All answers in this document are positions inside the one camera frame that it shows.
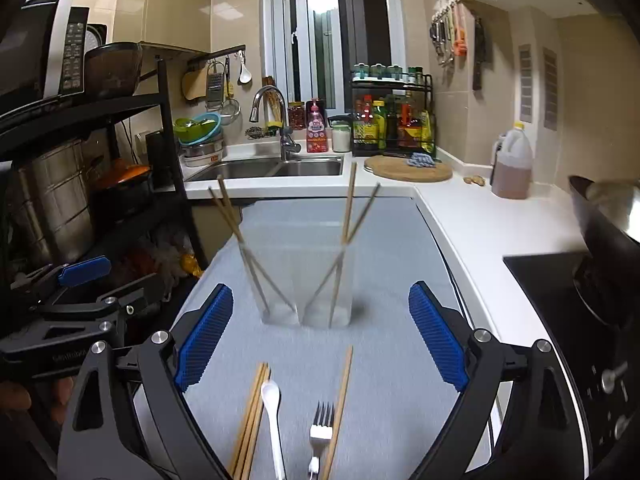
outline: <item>stove knob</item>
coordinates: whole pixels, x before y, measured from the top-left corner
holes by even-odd
[[[606,394],[613,393],[613,390],[616,387],[616,381],[625,374],[627,368],[628,365],[625,361],[615,370],[603,370],[601,384],[602,389]]]
[[[626,427],[629,425],[629,419],[624,415],[620,415],[616,421],[616,425],[613,428],[613,436],[616,440],[620,440],[622,434],[625,433]]]

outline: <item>white ladle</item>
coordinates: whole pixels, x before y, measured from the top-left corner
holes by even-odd
[[[240,75],[238,76],[239,85],[246,85],[251,81],[251,77],[252,77],[251,72],[249,72],[249,69],[244,64],[245,55],[246,54],[244,53],[244,50],[241,50],[240,52],[238,52],[238,57],[240,58]]]
[[[278,430],[278,407],[280,406],[280,389],[274,381],[264,381],[260,388],[260,396],[269,415],[269,431],[271,433],[271,450],[276,480],[286,480],[284,460],[280,447],[280,431]]]

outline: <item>fork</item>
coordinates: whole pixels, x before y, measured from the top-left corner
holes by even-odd
[[[313,449],[313,456],[309,462],[309,480],[318,478],[320,457],[324,448],[331,442],[331,437],[334,436],[334,416],[335,410],[332,404],[327,404],[325,407],[323,402],[321,407],[318,402],[314,423],[309,432],[309,443]]]

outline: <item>white countertop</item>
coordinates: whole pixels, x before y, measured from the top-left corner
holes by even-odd
[[[277,144],[273,142],[232,147],[232,156],[225,160],[268,156],[274,149]],[[399,182],[365,171],[366,159],[352,157],[351,153],[344,154],[339,176],[245,178],[225,183],[231,198],[346,196],[352,160],[358,163],[356,196],[370,195],[380,182],[379,196],[408,196],[415,200],[451,268],[475,327],[489,329],[505,343],[522,346],[531,346],[540,338],[550,339],[502,258],[585,249],[570,198],[557,188],[548,190],[546,196],[507,200],[492,194],[489,185],[465,184],[457,173],[446,182]],[[183,170],[187,178],[199,169]],[[188,182],[187,195],[190,199],[208,199],[209,187],[218,190],[218,183]],[[579,415],[578,421],[586,450]]]

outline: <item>green bowl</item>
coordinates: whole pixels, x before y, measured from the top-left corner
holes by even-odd
[[[193,119],[180,118],[174,123],[174,135],[180,142],[187,143],[201,139],[216,127],[216,121],[211,119],[194,121]]]

